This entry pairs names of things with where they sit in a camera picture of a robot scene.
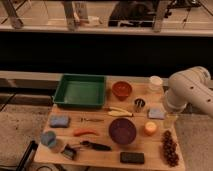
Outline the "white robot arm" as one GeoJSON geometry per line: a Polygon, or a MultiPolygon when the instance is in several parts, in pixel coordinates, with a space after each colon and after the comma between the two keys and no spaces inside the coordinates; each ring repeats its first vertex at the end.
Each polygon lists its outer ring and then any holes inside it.
{"type": "Polygon", "coordinates": [[[208,87],[210,72],[201,66],[192,67],[172,74],[168,89],[162,98],[166,111],[164,128],[170,129],[178,114],[190,103],[213,118],[213,90],[208,87]]]}

